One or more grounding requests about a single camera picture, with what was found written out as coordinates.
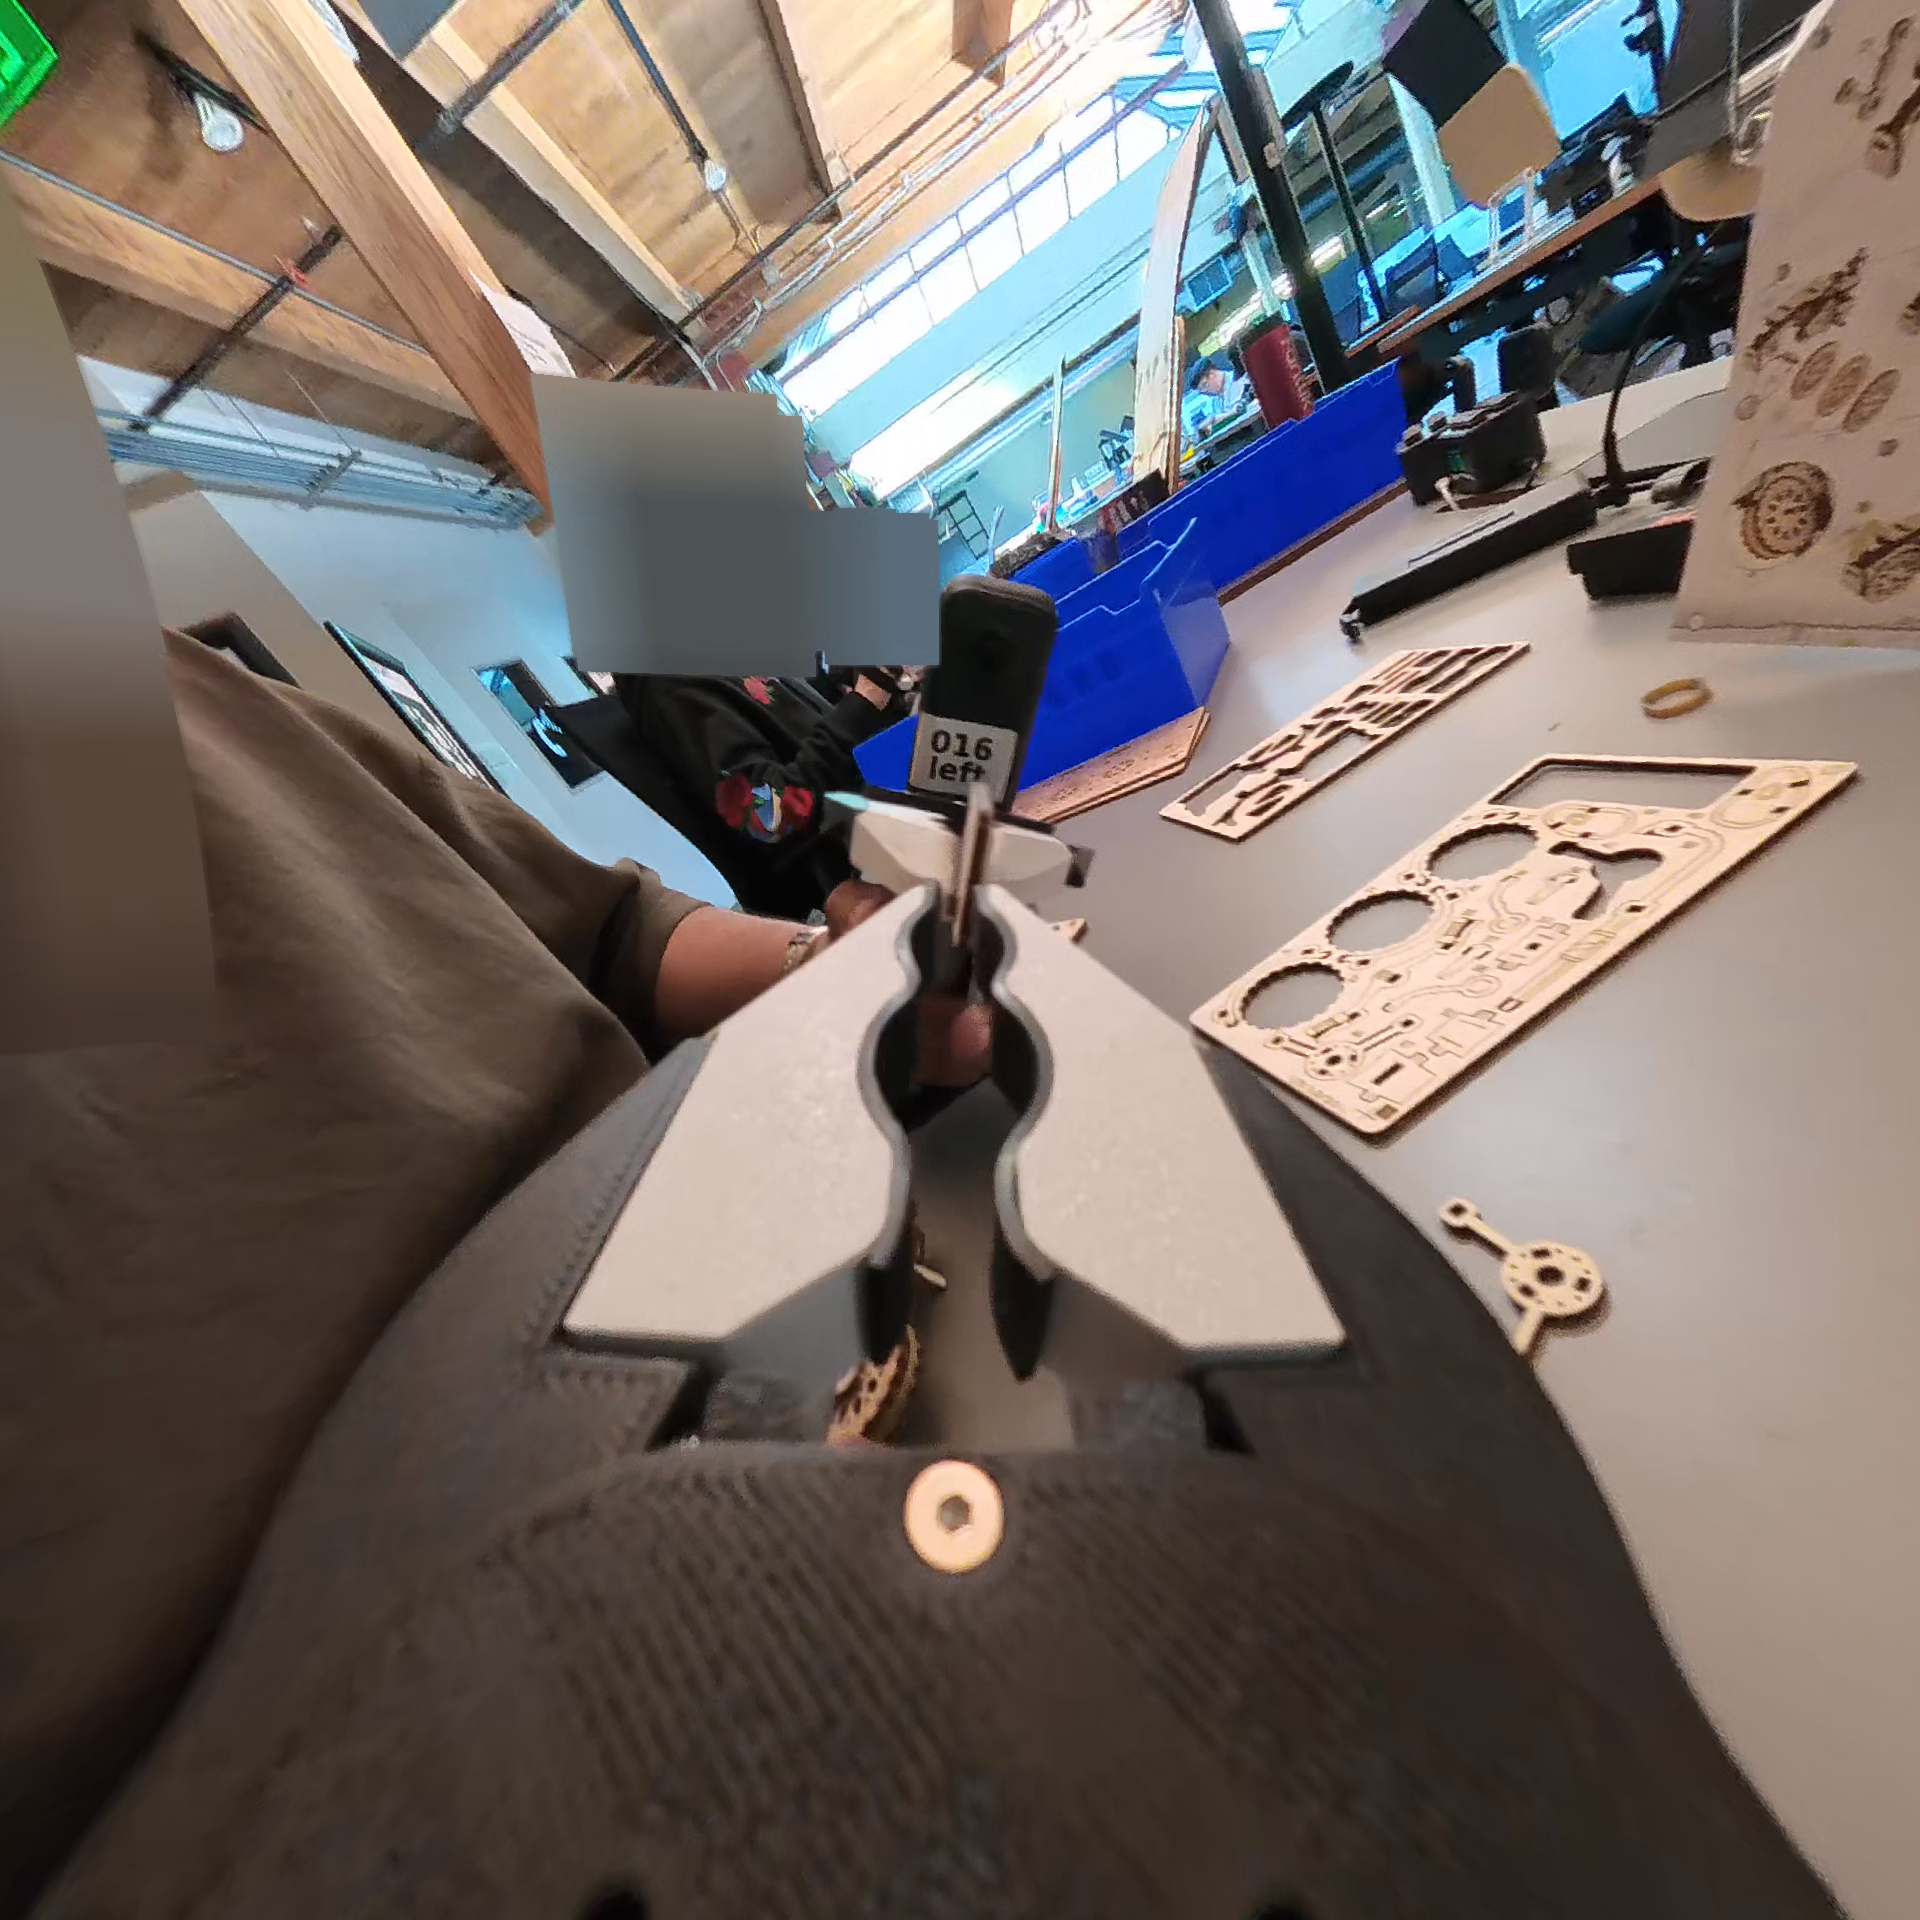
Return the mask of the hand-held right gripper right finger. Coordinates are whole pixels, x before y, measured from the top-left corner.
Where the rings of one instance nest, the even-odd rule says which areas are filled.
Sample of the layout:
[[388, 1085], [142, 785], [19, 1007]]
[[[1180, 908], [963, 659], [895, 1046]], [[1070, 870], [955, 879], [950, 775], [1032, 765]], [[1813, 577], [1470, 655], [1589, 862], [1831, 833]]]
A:
[[991, 1320], [1015, 1373], [1216, 1373], [1345, 1344], [1192, 1032], [1007, 886], [976, 893]]

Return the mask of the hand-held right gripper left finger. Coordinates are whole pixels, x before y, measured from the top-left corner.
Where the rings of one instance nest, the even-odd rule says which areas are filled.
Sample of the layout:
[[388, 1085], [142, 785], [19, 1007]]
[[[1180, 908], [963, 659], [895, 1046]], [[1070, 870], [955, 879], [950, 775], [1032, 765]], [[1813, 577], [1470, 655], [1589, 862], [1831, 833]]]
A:
[[593, 1352], [846, 1373], [910, 1315], [897, 1101], [919, 1036], [921, 884], [669, 1064], [640, 1165], [564, 1311]]

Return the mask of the thin wooden puzzle piece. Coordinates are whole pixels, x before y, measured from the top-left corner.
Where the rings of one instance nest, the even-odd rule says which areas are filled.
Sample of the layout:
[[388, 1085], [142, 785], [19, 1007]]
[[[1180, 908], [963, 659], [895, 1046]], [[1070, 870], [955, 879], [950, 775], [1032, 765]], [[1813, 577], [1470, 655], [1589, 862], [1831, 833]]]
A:
[[967, 812], [955, 836], [950, 886], [943, 908], [942, 987], [955, 996], [972, 993], [973, 966], [973, 895], [988, 865], [996, 807], [982, 781], [967, 785]]

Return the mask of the key-shaped wooden piece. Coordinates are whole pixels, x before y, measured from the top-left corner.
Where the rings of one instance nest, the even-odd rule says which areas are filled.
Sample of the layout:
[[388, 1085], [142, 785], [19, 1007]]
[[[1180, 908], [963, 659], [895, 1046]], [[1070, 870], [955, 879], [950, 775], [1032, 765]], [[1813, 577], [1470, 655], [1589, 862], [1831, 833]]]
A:
[[1555, 1238], [1510, 1238], [1465, 1198], [1438, 1209], [1446, 1229], [1499, 1260], [1499, 1281], [1518, 1311], [1510, 1347], [1531, 1359], [1542, 1334], [1591, 1320], [1606, 1303], [1604, 1277], [1591, 1255]]

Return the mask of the wooden puzzle sheet round holes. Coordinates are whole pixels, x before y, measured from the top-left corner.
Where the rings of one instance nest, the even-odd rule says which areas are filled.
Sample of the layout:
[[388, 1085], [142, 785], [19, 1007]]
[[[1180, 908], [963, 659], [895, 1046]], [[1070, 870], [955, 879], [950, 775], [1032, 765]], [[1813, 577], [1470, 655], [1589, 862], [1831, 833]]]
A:
[[1819, 757], [1539, 757], [1191, 1029], [1355, 1135], [1392, 1135], [1854, 780]]

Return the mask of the grey desk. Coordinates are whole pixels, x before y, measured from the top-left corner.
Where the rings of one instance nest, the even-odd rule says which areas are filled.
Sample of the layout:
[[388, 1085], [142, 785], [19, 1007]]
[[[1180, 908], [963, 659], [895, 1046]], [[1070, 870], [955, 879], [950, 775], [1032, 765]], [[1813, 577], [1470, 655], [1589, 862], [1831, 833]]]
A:
[[[1916, 1915], [1916, 652], [1668, 635], [1558, 550], [1384, 622], [1355, 582], [1435, 540], [1405, 495], [1228, 604], [1206, 772], [1393, 648], [1531, 652], [1241, 846], [1163, 789], [1072, 823], [1088, 949], [1184, 1021], [1525, 763], [1819, 757], [1859, 780], [1405, 1131], [1321, 1139], [1507, 1318], [1435, 1211], [1598, 1257], [1606, 1315], [1542, 1344], [1668, 1641], [1851, 1915]], [[1640, 692], [1704, 678], [1672, 723]]]

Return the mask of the person's left hand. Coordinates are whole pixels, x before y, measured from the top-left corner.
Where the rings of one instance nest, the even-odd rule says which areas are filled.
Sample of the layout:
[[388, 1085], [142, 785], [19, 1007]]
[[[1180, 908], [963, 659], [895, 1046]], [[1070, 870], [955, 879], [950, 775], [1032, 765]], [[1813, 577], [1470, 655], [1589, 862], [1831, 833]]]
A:
[[[870, 879], [838, 881], [823, 904], [827, 943], [885, 912], [895, 895]], [[972, 996], [972, 963], [955, 943], [950, 910], [934, 908], [917, 996], [915, 1085], [965, 1091], [991, 1073], [991, 1011]]]

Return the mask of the stack of brown wooden sheets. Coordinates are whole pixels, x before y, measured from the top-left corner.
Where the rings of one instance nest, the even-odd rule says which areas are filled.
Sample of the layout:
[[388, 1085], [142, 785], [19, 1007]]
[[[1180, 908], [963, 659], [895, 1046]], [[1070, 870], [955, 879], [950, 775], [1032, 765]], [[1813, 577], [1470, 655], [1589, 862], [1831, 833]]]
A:
[[1197, 705], [1163, 727], [1031, 784], [1015, 800], [1015, 814], [1029, 823], [1057, 825], [1163, 784], [1191, 763], [1209, 732], [1209, 718], [1209, 708]]

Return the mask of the blue storage bin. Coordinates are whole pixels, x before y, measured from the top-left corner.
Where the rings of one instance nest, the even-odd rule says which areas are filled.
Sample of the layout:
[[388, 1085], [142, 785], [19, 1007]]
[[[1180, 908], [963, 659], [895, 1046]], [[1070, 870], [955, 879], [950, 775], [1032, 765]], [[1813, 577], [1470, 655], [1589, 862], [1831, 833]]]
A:
[[1129, 568], [1139, 552], [1188, 542], [1203, 577], [1230, 590], [1404, 488], [1404, 427], [1401, 376], [1388, 364], [1319, 399], [1308, 419], [1263, 432], [1115, 534], [1070, 534], [1016, 575], [1062, 600], [1105, 568], [1101, 559]]
[[1060, 584], [1057, 637], [1019, 784], [1092, 761], [1199, 708], [1230, 652], [1216, 584], [1221, 564], [1197, 520], [1153, 537], [1140, 520], [1115, 566], [1092, 574], [1067, 544], [1032, 566], [1031, 584]]

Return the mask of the curved wooden board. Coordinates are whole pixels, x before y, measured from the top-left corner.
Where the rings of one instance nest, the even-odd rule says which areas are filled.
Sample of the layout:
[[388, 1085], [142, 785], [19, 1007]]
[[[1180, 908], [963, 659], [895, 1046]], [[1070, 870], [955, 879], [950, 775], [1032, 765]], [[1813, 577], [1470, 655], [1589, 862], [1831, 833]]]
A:
[[1180, 468], [1184, 391], [1180, 288], [1192, 200], [1213, 135], [1216, 109], [1199, 109], [1173, 153], [1148, 233], [1136, 335], [1136, 435], [1129, 471], [1133, 488], [1153, 480], [1173, 488], [1173, 475]]

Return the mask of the dark red bottle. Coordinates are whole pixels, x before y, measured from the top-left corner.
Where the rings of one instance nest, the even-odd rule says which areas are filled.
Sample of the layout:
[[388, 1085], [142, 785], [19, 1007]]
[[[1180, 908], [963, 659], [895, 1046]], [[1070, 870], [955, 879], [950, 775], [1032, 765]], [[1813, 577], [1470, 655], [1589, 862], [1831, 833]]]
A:
[[1294, 324], [1276, 315], [1251, 326], [1238, 341], [1238, 364], [1246, 372], [1263, 430], [1279, 430], [1311, 416], [1311, 365]]

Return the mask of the black rectangular bar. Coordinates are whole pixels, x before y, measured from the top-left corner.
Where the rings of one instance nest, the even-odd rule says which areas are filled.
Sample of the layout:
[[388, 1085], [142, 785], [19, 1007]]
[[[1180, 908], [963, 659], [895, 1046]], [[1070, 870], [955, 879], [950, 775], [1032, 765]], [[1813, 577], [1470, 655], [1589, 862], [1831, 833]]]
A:
[[1348, 641], [1389, 616], [1587, 534], [1598, 520], [1598, 499], [1589, 483], [1571, 477], [1457, 518], [1457, 528], [1355, 584], [1337, 614], [1337, 629]]

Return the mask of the black pillar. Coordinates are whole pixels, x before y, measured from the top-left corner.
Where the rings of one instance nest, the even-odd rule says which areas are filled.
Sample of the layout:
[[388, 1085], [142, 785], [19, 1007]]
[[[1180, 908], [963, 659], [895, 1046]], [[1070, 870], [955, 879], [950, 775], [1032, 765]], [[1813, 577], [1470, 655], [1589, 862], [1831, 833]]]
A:
[[1263, 223], [1279, 251], [1311, 367], [1321, 391], [1337, 392], [1350, 382], [1353, 367], [1337, 335], [1325, 286], [1311, 264], [1311, 241], [1284, 172], [1284, 136], [1263, 76], [1255, 71], [1247, 57], [1230, 3], [1192, 3], [1191, 12], [1206, 43]]

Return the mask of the small black box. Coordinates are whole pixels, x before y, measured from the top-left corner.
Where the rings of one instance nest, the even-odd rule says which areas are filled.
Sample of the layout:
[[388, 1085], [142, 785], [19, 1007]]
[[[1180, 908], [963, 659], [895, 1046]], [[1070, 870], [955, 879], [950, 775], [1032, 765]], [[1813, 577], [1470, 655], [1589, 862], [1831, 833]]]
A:
[[1688, 561], [1696, 516], [1667, 512], [1615, 524], [1568, 542], [1568, 572], [1595, 606], [1675, 596]]

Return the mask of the illustrated instruction booklet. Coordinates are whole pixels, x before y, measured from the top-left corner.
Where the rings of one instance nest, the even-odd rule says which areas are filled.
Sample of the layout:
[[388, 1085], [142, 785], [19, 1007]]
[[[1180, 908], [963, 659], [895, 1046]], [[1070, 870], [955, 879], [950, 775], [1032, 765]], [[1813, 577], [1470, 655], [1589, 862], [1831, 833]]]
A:
[[1918, 6], [1813, 8], [1766, 102], [1672, 624], [1918, 644]]

